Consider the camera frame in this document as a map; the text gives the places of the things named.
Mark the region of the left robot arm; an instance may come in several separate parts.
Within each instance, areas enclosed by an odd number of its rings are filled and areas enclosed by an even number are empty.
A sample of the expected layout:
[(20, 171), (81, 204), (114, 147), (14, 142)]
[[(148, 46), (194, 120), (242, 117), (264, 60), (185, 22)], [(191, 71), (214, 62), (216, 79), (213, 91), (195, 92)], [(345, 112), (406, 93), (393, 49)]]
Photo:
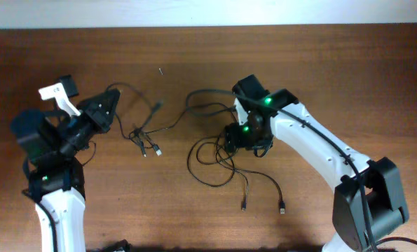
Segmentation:
[(11, 122), (17, 143), (26, 152), (22, 169), (28, 186), (22, 192), (35, 204), (41, 224), (43, 251), (84, 251), (86, 208), (83, 164), (76, 154), (87, 149), (96, 134), (105, 134), (114, 120), (118, 89), (81, 101), (77, 115), (28, 109)]

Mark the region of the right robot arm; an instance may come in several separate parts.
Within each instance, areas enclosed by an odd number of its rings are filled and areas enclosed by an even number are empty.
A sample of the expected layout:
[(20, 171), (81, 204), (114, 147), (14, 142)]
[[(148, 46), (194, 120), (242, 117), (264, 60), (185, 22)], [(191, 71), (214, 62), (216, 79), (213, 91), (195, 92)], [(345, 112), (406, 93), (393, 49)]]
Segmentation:
[(295, 150), (334, 193), (335, 234), (323, 251), (373, 251), (409, 220), (396, 164), (360, 153), (333, 135), (288, 90), (270, 92), (255, 75), (232, 88), (237, 122), (226, 127), (226, 150), (262, 156), (274, 140)]

